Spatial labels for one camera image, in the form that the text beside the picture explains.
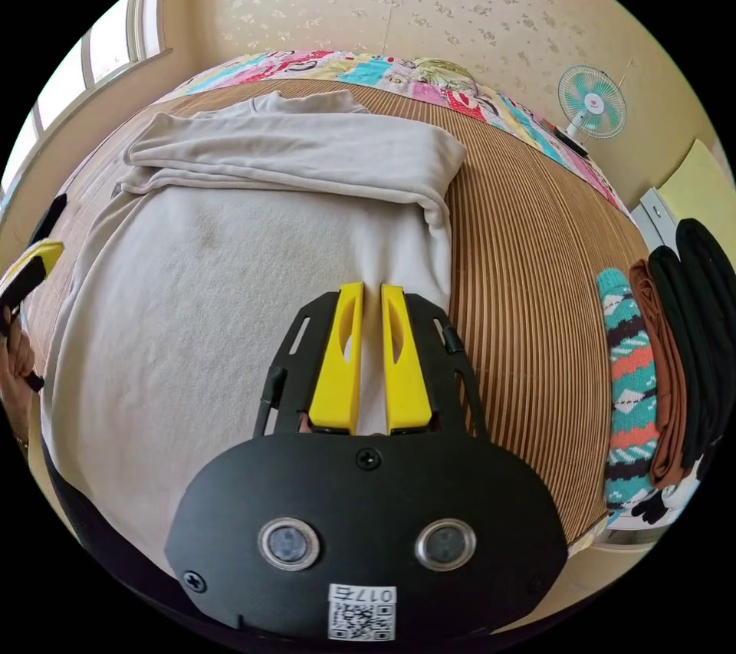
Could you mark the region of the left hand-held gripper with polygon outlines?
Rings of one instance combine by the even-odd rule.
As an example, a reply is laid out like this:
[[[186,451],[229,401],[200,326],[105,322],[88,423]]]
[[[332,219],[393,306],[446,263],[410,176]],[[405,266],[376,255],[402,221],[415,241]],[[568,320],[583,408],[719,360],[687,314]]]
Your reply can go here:
[[[51,231],[67,206],[67,194],[57,195],[38,223],[28,247],[1,279],[1,335],[7,340],[21,306],[50,275],[64,253],[64,244]]]

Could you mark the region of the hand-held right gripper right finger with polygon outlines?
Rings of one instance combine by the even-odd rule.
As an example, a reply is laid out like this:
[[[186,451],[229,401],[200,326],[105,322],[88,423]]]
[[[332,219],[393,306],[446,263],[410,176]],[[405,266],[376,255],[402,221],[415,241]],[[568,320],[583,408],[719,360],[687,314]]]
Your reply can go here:
[[[419,353],[403,289],[381,286],[386,429],[426,429],[432,419]]]

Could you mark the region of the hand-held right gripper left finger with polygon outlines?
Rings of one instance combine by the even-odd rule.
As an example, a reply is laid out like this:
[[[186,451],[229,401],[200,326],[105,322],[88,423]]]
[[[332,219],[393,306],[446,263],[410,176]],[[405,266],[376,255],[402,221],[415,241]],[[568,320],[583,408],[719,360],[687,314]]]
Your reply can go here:
[[[315,432],[355,432],[361,385],[361,282],[344,284],[335,302],[308,419]]]

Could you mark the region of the person's left hand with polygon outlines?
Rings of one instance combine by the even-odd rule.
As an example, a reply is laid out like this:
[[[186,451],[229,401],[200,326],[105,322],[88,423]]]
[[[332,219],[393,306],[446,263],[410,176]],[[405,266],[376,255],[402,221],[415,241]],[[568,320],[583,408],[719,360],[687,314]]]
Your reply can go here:
[[[35,352],[20,318],[4,309],[2,324],[9,327],[1,336],[1,395],[8,423],[21,450],[28,450],[29,417],[34,390],[26,378],[35,370]]]

